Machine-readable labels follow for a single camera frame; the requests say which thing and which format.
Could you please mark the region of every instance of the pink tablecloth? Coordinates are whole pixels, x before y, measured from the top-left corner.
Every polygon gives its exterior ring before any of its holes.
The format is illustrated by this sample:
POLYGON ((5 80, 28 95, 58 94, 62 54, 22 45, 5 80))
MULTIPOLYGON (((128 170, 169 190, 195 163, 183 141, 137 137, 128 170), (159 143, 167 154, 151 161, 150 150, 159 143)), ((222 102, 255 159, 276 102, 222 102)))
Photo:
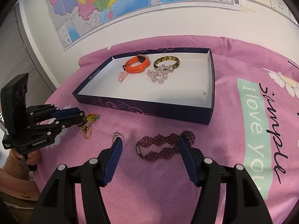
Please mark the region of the pink tablecloth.
MULTIPOLYGON (((226 166, 244 164, 274 224, 281 224, 299 196, 299 73, 289 62, 261 46, 191 35, 131 41, 86 55, 79 60, 81 68, 47 103, 60 108, 79 107, 101 117, 93 124, 89 140, 80 128, 72 126, 64 129, 53 145, 42 149, 42 160, 34 174, 37 185, 42 190, 61 163, 72 167, 98 156, 111 146, 113 132, 119 131, 125 136, 123 153, 112 182, 102 189, 111 223, 189 224, 200 190, 189 180, 180 155, 147 162, 136 154, 135 144, 143 136, 191 130, 196 135, 194 147, 205 156, 226 166), (166 47, 211 48, 216 84, 215 108, 208 126, 80 104, 72 96, 108 57, 166 47)), ((76 190, 78 216, 80 223, 85 223, 80 188, 76 190)), ((224 198, 222 188, 216 223, 222 223, 224 198)))

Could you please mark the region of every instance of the purple beaded necklace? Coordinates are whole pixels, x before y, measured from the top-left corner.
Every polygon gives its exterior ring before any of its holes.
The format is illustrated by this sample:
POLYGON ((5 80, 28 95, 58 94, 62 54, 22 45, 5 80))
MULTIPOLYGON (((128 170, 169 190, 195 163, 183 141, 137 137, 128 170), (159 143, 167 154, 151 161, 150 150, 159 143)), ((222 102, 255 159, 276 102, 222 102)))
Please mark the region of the purple beaded necklace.
POLYGON ((162 136, 158 134, 155 137, 145 136, 136 143, 136 150, 138 155, 147 161, 157 161, 160 158, 170 159, 175 153, 180 153, 178 149, 178 141, 181 136, 185 136, 189 141, 190 145, 193 145, 195 142, 195 135, 192 131, 185 130, 180 135, 175 133, 170 134, 169 136, 162 136), (150 151, 146 155, 142 155, 140 152, 140 147, 149 147, 152 144, 161 146, 164 143, 174 145, 173 147, 164 147, 160 152, 150 151))

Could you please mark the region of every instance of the watch face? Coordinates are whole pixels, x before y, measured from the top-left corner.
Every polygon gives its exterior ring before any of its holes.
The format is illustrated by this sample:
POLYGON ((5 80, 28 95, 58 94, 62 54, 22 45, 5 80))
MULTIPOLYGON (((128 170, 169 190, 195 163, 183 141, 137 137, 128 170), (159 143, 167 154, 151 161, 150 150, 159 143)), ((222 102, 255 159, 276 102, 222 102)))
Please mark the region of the watch face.
POLYGON ((137 55, 137 58, 138 58, 138 60, 142 63, 142 62, 145 62, 147 56, 144 56, 144 55, 137 55))

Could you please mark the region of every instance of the bangle bracelet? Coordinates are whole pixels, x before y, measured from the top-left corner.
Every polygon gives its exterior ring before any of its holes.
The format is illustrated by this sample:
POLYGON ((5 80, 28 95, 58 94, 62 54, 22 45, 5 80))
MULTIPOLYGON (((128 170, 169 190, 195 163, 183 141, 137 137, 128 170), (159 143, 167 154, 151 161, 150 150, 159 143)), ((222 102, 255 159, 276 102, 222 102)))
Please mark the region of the bangle bracelet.
POLYGON ((161 57, 161 58, 155 60, 155 62, 154 62, 154 68, 157 69, 157 68, 159 67, 159 66, 157 66, 157 65, 158 65, 160 62, 165 61, 165 60, 174 60, 174 61, 176 61, 176 63, 172 65, 172 68, 173 68, 173 69, 178 68, 179 65, 180 65, 180 60, 179 60, 179 58, 177 58, 177 57, 175 57, 175 56, 164 56, 164 57, 161 57))

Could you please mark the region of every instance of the person's hand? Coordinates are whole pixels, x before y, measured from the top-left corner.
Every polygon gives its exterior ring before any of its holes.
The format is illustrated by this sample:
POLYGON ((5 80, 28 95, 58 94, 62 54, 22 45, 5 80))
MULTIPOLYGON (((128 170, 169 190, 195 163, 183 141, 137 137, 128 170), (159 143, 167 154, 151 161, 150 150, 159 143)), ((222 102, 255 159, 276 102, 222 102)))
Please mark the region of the person's hand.
MULTIPOLYGON (((18 154, 16 149, 11 149, 11 153, 13 154, 14 157, 16 158, 23 158, 22 155, 18 154)), ((36 165, 40 161, 40 150, 36 150, 33 152, 28 153, 28 159, 27 159, 27 164, 28 165, 36 165)))

